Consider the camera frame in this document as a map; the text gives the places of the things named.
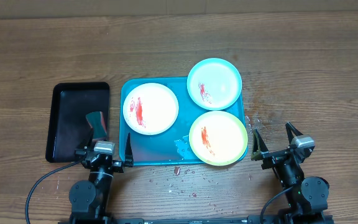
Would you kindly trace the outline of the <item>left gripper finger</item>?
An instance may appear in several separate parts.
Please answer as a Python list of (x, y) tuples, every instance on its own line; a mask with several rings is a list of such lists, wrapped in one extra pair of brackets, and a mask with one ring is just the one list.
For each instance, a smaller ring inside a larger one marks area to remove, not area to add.
[(93, 135), (94, 135), (94, 129), (91, 128), (89, 133), (86, 135), (86, 137), (79, 143), (78, 149), (79, 150), (87, 150), (87, 148), (90, 147), (90, 145), (93, 141)]
[(132, 148), (131, 148), (131, 134), (130, 133), (127, 135), (126, 149), (125, 149), (124, 155), (125, 155), (124, 165), (126, 167), (133, 167), (134, 158), (133, 158), (133, 153), (132, 153)]

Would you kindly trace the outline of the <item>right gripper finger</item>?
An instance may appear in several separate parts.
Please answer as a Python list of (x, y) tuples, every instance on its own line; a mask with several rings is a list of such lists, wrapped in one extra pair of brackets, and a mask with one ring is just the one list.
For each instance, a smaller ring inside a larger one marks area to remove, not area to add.
[(301, 144), (301, 137), (303, 134), (294, 127), (294, 125), (291, 124), (291, 122), (287, 122), (285, 124), (287, 137), (289, 146), (300, 146)]
[(253, 129), (252, 134), (253, 134), (253, 146), (252, 146), (251, 159), (253, 161), (259, 161), (265, 158), (265, 155), (269, 153), (269, 150), (267, 149), (257, 129)]

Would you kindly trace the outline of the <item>green and red sponge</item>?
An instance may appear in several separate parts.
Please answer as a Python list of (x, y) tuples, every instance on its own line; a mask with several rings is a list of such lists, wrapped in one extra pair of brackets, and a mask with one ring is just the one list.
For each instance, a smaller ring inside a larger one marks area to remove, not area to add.
[(108, 137), (106, 123), (102, 111), (94, 111), (86, 115), (86, 120), (93, 130), (93, 139), (105, 140)]

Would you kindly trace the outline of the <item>yellow green plate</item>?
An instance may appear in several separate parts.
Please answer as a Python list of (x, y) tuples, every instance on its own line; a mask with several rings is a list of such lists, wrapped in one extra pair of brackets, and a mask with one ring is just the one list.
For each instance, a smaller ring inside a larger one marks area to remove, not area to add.
[(212, 166), (226, 166), (246, 153), (248, 135), (242, 121), (233, 114), (210, 111), (191, 125), (189, 143), (201, 161)]

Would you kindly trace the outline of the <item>white plate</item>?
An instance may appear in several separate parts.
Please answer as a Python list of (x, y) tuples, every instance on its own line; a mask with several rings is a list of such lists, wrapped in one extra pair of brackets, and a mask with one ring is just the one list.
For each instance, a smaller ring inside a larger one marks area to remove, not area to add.
[(178, 112), (176, 95), (159, 83), (144, 83), (135, 87), (122, 105), (127, 125), (143, 135), (156, 135), (168, 130), (176, 121)]

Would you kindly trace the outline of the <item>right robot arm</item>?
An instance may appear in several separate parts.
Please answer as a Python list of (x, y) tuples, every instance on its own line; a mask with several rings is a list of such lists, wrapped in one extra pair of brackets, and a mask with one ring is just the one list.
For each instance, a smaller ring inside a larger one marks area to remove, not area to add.
[[(325, 215), (328, 208), (329, 183), (322, 177), (305, 177), (300, 166), (314, 150), (311, 136), (302, 134), (291, 123), (285, 124), (289, 145), (286, 149), (270, 152), (258, 130), (254, 129), (251, 159), (262, 161), (262, 169), (272, 169), (283, 190), (269, 199), (260, 215), (249, 216), (249, 223), (333, 223), (331, 215)], [(276, 215), (266, 215), (267, 207), (284, 195), (288, 208)]]

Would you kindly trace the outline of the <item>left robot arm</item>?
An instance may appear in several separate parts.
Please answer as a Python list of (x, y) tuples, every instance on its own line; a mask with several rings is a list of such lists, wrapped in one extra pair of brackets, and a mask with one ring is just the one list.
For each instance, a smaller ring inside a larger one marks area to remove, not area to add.
[(113, 159), (114, 143), (93, 143), (93, 135), (94, 130), (91, 129), (75, 151), (78, 162), (89, 170), (89, 177), (73, 184), (69, 191), (69, 223), (116, 223), (117, 221), (106, 211), (113, 174), (123, 173), (126, 167), (134, 165), (130, 138), (127, 138), (124, 159), (117, 161)]

